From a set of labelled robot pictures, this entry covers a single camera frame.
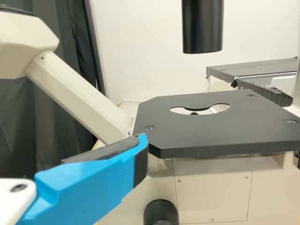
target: black curtain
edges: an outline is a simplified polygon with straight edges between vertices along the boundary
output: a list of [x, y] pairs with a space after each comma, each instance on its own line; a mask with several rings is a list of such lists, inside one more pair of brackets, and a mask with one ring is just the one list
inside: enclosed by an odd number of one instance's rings
[[[0, 4], [41, 18], [60, 39], [55, 53], [105, 94], [87, 1], [0, 0]], [[36, 171], [90, 150], [94, 142], [91, 133], [26, 77], [0, 80], [0, 177], [32, 178]]]

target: blue plastic part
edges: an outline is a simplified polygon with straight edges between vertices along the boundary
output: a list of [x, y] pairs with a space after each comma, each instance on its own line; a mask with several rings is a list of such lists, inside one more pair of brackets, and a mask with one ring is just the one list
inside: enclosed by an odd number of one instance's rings
[[62, 164], [35, 174], [37, 197], [18, 225], [93, 224], [121, 203], [134, 185], [139, 144], [110, 159]]

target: microscope stage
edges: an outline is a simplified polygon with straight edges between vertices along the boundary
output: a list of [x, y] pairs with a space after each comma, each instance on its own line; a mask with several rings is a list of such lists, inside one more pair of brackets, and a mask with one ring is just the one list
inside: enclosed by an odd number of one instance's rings
[[[201, 115], [216, 104], [230, 107]], [[182, 107], [190, 114], [171, 112]], [[158, 158], [294, 151], [300, 118], [251, 90], [155, 97], [138, 108], [134, 134], [146, 133]]]

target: white plastic housing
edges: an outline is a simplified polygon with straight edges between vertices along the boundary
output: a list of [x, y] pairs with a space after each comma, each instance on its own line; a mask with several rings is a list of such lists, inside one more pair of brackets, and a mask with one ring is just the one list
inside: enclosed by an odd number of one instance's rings
[[54, 51], [58, 38], [38, 17], [0, 13], [0, 79], [16, 79], [37, 55]]

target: metal panel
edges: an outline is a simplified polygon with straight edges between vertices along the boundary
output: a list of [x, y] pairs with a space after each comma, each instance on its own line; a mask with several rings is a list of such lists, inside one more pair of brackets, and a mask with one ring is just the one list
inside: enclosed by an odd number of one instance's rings
[[181, 224], [245, 221], [252, 172], [243, 159], [174, 160]]

